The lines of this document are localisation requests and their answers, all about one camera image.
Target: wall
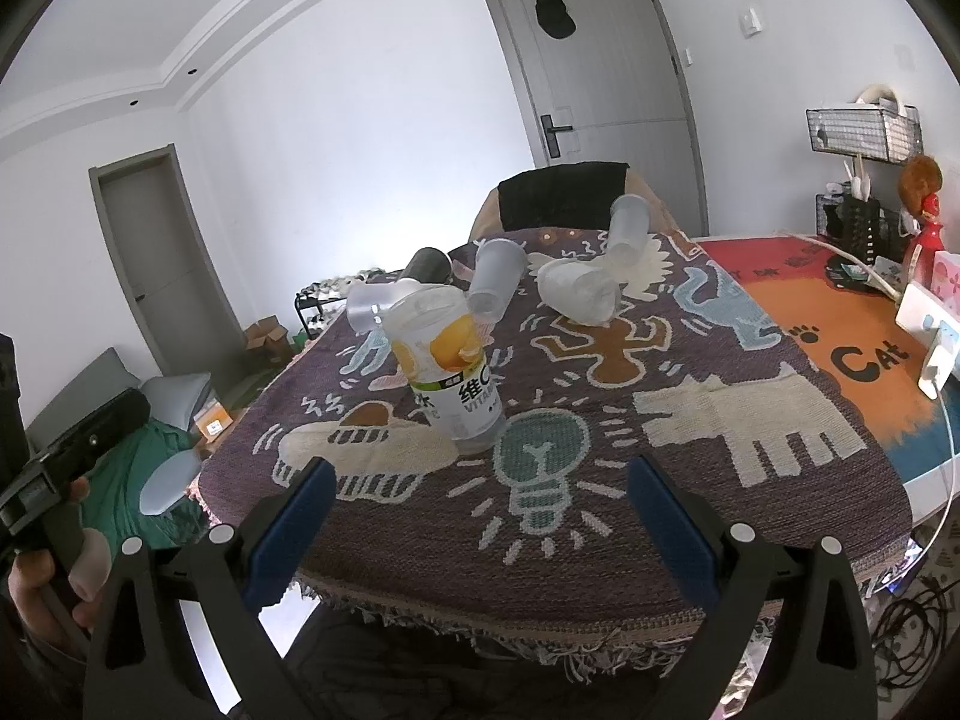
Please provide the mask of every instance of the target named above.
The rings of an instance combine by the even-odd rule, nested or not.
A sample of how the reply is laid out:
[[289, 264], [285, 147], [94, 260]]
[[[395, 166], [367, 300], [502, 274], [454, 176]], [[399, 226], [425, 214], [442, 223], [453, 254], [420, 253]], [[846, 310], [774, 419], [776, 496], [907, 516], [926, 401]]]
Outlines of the wall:
[[484, 0], [325, 0], [189, 110], [253, 300], [453, 248], [533, 167]]
[[128, 309], [93, 203], [88, 170], [174, 143], [200, 231], [238, 318], [251, 320], [203, 169], [169, 110], [90, 124], [0, 163], [0, 331], [16, 344], [29, 422], [97, 355], [115, 346], [134, 375], [159, 371]]
[[[737, 21], [748, 2], [765, 22], [750, 40]], [[846, 175], [839, 158], [810, 151], [805, 109], [852, 101], [874, 82], [920, 109], [928, 152], [960, 156], [960, 85], [904, 0], [661, 3], [680, 51], [693, 53], [685, 75], [712, 234], [812, 230], [814, 194]], [[877, 172], [889, 196], [891, 172]], [[960, 215], [960, 197], [947, 213]]]

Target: ceiling molding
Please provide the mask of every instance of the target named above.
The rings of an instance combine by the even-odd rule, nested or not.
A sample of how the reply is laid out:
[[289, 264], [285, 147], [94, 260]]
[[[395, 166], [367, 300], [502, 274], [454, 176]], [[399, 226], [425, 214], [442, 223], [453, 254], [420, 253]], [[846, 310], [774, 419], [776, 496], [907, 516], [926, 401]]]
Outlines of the ceiling molding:
[[[186, 110], [255, 46], [321, 0], [220, 0], [160, 66], [64, 84], [0, 110], [0, 160], [61, 132], [136, 110]], [[187, 71], [200, 69], [189, 76]]]

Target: white power strip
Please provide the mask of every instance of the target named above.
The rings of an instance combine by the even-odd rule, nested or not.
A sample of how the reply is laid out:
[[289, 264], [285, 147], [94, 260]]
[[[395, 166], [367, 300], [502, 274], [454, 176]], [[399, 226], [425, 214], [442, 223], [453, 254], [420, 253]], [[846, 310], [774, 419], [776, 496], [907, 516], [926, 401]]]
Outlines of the white power strip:
[[911, 281], [896, 311], [896, 324], [928, 348], [917, 386], [936, 400], [951, 373], [960, 379], [960, 317], [930, 290]]

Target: black pants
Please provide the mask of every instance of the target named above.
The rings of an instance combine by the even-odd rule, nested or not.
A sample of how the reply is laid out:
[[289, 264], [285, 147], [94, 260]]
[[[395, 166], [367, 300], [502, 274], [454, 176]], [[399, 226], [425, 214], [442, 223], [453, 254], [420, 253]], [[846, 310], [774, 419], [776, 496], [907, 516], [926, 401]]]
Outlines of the black pants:
[[[336, 720], [625, 720], [656, 689], [651, 673], [628, 669], [578, 685], [560, 666], [480, 658], [469, 642], [323, 604], [286, 664], [317, 717]], [[247, 718], [240, 704], [230, 717]]]

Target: chair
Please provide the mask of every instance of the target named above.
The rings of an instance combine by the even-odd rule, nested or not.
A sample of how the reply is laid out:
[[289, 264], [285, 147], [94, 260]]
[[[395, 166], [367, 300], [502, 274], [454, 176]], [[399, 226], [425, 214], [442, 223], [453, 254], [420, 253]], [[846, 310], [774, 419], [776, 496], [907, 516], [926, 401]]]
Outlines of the chair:
[[[160, 422], [198, 433], [193, 415], [210, 396], [210, 374], [155, 376], [143, 384], [109, 348], [90, 362], [65, 386], [27, 427], [31, 450], [42, 452], [77, 422], [100, 408], [124, 389], [134, 386], [150, 402], [150, 416]], [[140, 493], [141, 514], [163, 514], [184, 497], [190, 482], [200, 473], [200, 457], [193, 449], [168, 458], [159, 466]]]
[[669, 210], [639, 173], [623, 162], [579, 162], [527, 170], [487, 195], [470, 240], [530, 227], [610, 228], [610, 206], [621, 194], [650, 203], [650, 231], [678, 229]]

